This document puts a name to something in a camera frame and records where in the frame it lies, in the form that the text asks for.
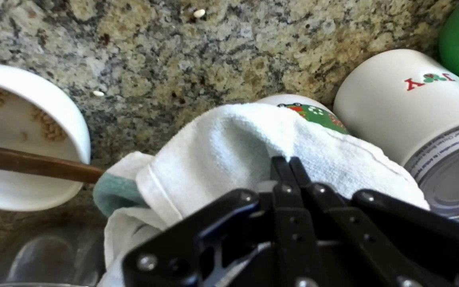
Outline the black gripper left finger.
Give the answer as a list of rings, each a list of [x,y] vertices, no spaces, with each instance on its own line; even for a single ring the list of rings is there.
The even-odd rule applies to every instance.
[[[268,196],[250,190],[223,195],[134,247],[123,260],[124,287],[215,287],[256,254],[269,207]]]

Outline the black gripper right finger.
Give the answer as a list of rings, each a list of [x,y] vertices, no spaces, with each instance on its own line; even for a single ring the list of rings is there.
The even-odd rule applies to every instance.
[[[358,286],[459,287],[459,223],[374,190],[301,188],[315,235]]]

